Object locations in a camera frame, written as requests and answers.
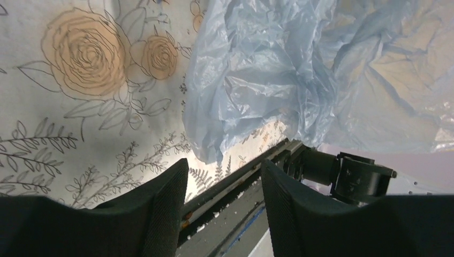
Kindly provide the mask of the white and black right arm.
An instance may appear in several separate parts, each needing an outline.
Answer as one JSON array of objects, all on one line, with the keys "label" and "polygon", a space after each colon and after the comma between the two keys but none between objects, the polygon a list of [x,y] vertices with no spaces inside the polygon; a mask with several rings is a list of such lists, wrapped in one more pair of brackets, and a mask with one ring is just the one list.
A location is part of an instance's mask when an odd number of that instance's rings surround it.
[{"label": "white and black right arm", "polygon": [[324,153],[303,144],[282,152],[277,165],[296,181],[338,201],[363,206],[386,195],[453,195],[374,159],[350,153]]}]

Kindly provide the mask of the light blue plastic trash bag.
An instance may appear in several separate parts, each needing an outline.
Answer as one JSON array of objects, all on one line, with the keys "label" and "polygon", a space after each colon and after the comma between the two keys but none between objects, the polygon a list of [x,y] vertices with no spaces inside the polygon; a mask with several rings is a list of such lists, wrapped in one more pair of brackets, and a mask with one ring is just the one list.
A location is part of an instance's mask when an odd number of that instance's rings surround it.
[{"label": "light blue plastic trash bag", "polygon": [[268,122],[310,147],[453,148],[453,1],[209,1],[184,128],[220,161]]}]

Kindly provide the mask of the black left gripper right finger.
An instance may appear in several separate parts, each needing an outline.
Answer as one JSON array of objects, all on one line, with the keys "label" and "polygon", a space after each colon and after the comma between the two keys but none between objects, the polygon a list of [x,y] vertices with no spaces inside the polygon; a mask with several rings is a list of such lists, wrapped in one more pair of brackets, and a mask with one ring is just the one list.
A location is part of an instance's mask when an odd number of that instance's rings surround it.
[{"label": "black left gripper right finger", "polygon": [[453,256],[452,195],[391,195],[364,207],[261,165],[274,256]]}]

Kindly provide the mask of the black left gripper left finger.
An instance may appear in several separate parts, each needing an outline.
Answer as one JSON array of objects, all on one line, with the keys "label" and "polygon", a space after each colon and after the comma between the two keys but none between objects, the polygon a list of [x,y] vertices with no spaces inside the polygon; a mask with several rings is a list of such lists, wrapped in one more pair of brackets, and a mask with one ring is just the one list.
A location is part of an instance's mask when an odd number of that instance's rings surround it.
[{"label": "black left gripper left finger", "polygon": [[1,198],[1,256],[174,256],[188,161],[93,209],[43,196]]}]

